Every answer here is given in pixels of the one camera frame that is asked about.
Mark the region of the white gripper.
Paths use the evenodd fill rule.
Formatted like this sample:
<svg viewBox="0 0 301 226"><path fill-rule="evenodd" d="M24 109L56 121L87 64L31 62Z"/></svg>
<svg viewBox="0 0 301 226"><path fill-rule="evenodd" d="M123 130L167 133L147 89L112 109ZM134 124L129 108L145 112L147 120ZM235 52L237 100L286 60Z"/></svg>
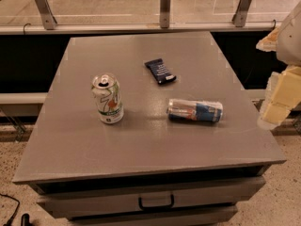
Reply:
<svg viewBox="0 0 301 226"><path fill-rule="evenodd" d="M281 73L272 72L268 79L257 124L261 129L273 130L301 103L301 1L280 28L259 40L256 48L264 52L277 50L277 59L291 65Z"/></svg>

